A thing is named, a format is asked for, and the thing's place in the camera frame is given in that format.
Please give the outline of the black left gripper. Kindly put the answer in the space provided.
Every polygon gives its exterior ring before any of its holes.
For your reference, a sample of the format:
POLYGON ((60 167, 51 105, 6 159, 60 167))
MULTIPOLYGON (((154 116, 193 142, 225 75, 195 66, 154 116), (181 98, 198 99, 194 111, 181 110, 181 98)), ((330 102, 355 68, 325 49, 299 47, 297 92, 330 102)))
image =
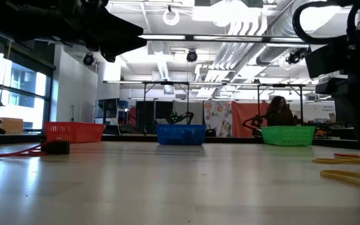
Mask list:
POLYGON ((92 52, 100 50, 107 62, 115 62, 117 52, 132 51, 147 44, 140 37, 144 29, 108 12, 107 0, 47 0, 47 3, 49 9, 56 11, 59 25, 59 32, 47 38, 49 43, 80 45, 92 52), (99 44, 92 34, 97 17, 99 44))

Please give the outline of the yellow rubber band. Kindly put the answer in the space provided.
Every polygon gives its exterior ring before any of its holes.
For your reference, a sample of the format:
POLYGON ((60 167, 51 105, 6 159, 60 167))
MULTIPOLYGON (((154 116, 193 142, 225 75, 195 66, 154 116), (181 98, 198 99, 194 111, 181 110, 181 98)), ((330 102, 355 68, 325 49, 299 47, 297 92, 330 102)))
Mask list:
POLYGON ((340 170, 322 170, 320 176, 360 186, 360 173, 340 170))
POLYGON ((311 161, 319 164, 360 164, 360 157, 314 158, 311 161))

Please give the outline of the black wide rubber band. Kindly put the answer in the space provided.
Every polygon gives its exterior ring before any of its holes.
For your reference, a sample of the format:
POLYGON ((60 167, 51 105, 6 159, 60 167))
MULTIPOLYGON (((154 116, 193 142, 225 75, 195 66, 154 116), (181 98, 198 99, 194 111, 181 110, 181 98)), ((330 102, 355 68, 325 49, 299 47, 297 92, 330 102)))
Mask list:
POLYGON ((51 155, 68 155, 70 154, 69 141, 49 141, 41 144, 41 151, 51 155))

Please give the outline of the black background table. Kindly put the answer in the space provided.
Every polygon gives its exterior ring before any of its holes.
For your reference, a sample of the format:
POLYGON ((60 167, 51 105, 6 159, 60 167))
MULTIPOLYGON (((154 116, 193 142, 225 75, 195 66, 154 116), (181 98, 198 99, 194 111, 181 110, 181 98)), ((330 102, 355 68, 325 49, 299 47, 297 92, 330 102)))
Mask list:
POLYGON ((314 138, 317 139, 336 139, 336 140, 356 140, 354 129, 350 128, 318 128, 314 138))

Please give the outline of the long white light strip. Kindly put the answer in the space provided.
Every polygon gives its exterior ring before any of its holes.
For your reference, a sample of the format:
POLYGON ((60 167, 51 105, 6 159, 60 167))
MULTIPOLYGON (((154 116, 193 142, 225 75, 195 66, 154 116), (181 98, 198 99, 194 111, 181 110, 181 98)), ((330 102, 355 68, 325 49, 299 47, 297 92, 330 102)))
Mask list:
POLYGON ((140 38, 148 41, 189 41, 220 43, 274 43, 304 44, 298 37, 281 36, 235 36, 235 35, 198 35, 198 34, 143 34, 140 38))

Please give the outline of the white poster with text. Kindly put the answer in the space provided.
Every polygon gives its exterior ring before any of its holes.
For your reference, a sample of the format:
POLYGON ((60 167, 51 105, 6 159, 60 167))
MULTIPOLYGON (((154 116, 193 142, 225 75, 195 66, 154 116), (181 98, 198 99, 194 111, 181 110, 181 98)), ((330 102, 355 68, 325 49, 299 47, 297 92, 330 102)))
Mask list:
POLYGON ((302 118, 304 121, 315 119, 330 119, 330 114, 336 114, 333 102, 306 102, 302 105, 302 118))

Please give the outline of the dark background screen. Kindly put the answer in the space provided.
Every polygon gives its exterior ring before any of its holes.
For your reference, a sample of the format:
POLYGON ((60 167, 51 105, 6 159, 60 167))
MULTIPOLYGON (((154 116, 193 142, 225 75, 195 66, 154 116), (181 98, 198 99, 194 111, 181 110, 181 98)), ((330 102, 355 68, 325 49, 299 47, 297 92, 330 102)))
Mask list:
POLYGON ((103 124, 116 124, 119 98, 100 99, 97 101, 96 119, 102 119, 103 124))

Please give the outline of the black curtain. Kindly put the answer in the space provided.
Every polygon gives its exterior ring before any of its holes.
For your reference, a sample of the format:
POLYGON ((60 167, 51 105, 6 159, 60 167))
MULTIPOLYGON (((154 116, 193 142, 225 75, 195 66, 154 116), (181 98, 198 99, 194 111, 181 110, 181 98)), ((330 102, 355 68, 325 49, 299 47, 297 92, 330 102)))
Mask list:
POLYGON ((136 131, 140 133, 155 133, 155 124, 167 124, 173 112, 172 101, 137 101, 136 131))

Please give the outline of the green plastic basket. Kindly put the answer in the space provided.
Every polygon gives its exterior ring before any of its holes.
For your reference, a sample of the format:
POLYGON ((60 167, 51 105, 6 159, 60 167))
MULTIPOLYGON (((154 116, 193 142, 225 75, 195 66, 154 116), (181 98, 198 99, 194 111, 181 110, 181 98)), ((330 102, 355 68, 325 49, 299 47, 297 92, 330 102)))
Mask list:
POLYGON ((315 126, 266 126, 261 128, 265 144, 277 146, 310 146, 315 126))

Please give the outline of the person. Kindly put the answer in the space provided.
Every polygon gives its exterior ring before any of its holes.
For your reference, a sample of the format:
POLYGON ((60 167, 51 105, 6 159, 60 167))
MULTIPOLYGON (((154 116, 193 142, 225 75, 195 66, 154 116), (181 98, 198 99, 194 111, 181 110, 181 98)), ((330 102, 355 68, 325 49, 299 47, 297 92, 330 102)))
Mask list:
POLYGON ((292 111, 282 96, 275 96, 266 112, 268 126, 295 126, 292 111))

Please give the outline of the red plastic basket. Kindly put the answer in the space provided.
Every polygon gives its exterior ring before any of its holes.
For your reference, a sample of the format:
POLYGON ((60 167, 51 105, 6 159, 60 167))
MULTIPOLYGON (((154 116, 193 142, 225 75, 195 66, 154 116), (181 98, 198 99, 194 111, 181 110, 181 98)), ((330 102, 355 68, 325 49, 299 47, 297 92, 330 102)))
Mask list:
POLYGON ((94 143, 102 139, 105 125, 87 122, 45 122, 46 140, 94 143))

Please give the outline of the black track light cluster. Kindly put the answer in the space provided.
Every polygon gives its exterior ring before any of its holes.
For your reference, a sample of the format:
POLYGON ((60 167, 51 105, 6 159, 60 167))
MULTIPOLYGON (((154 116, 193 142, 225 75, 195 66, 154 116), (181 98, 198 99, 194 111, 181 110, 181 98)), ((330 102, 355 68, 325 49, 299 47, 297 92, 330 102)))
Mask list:
POLYGON ((286 58, 286 62, 288 64, 297 64, 302 61, 310 52, 310 47, 298 48, 295 51, 290 52, 289 56, 286 58))

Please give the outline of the large dark-framed window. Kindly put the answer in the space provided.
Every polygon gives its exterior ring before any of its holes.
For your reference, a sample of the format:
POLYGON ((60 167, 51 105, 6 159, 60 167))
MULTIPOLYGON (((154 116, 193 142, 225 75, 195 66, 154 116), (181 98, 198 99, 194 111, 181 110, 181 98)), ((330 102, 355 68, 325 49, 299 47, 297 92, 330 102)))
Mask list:
POLYGON ((0 118, 21 119, 23 128, 40 130, 47 119, 51 78, 0 54, 0 118))

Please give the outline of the blue plastic basket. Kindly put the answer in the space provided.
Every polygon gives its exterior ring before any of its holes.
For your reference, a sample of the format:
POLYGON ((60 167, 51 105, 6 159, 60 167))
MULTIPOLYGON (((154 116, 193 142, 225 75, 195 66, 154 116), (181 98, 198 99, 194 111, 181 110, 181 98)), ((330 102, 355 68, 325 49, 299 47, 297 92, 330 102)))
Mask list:
POLYGON ((200 146, 206 132, 206 126, 198 124, 158 124, 155 128, 161 145, 200 146))

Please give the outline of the orange curtain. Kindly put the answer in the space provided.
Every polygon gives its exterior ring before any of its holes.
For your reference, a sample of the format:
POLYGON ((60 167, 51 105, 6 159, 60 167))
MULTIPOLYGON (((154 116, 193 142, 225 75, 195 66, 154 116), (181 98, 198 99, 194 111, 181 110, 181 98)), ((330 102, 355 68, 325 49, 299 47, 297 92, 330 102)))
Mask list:
POLYGON ((252 138, 253 130, 244 127, 243 122, 258 115, 258 104, 233 101, 231 106, 233 136, 235 138, 252 138))

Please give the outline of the floral patterned cloth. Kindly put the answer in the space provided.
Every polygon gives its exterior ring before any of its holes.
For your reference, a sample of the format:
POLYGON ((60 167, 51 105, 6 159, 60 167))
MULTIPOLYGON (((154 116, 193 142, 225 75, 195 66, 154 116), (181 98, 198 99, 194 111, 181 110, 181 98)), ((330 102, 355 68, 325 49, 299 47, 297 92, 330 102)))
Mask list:
POLYGON ((208 129, 216 132, 216 137, 233 137, 233 114, 231 102, 205 102, 204 122, 208 129))

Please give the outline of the brown cardboard box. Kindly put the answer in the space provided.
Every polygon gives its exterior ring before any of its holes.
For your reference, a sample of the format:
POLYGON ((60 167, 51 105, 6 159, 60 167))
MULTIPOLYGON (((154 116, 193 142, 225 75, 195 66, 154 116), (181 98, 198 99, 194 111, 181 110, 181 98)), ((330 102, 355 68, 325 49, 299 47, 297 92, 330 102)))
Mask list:
POLYGON ((0 128, 6 131, 6 134, 22 134, 24 122, 22 119, 0 117, 0 128))

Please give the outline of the black background station frame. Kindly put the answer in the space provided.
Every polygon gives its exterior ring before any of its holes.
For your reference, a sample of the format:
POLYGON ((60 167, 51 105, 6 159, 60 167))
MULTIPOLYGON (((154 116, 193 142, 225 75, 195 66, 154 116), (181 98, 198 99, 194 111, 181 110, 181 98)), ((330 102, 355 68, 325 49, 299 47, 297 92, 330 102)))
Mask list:
POLYGON ((283 83, 279 83, 279 84, 257 84, 257 111, 258 111, 258 115, 261 115, 261 111, 260 111, 260 95, 266 90, 267 87, 270 88, 290 88, 291 90, 293 90, 298 96, 299 96, 299 102, 300 102, 300 125, 304 124, 303 121, 303 87, 305 87, 305 84, 283 84, 283 83))
POLYGON ((143 109, 146 109, 146 94, 149 92, 149 89, 147 88, 147 85, 151 84, 151 88, 153 88, 156 84, 165 86, 165 85, 170 85, 170 86, 174 86, 177 85, 179 86, 187 95, 187 111, 189 110, 189 91, 190 91, 190 82, 186 82, 186 81, 168 81, 168 80, 163 80, 163 81, 143 81, 142 82, 144 84, 144 89, 143 89, 143 102, 144 102, 144 106, 143 109))

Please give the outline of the black aluminium table frame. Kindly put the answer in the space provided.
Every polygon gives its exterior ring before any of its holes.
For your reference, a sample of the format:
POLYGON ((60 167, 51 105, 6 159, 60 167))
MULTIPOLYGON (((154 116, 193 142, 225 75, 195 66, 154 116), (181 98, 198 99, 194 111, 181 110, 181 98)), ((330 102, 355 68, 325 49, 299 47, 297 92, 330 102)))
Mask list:
MULTIPOLYGON (((0 145, 2 144, 24 144, 39 143, 45 141, 46 136, 43 134, 5 134, 0 135, 0 145)), ((122 141, 122 142, 154 142, 158 141, 156 136, 115 136, 103 135, 101 141, 122 141)), ((205 143, 230 143, 230 144, 263 144, 262 138, 238 138, 238 137, 206 137, 205 143)), ((313 146, 327 146, 332 148, 357 149, 358 142, 356 140, 345 139, 319 139, 312 140, 313 146)))

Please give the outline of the silver ventilation duct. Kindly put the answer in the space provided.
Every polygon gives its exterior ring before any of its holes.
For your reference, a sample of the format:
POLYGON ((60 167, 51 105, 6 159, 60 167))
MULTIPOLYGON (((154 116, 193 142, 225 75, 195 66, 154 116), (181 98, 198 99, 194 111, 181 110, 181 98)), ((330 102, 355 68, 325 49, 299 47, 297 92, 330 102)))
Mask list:
MULTIPOLYGON (((280 13, 280 16, 275 19, 274 22, 270 23, 265 35, 296 37, 292 25, 293 14, 300 5, 308 1, 309 0, 292 0, 280 13)), ((289 47, 273 47, 269 46, 269 44, 261 44, 258 45, 258 49, 261 53, 256 58, 256 64, 267 66, 278 60, 288 51, 289 47)))

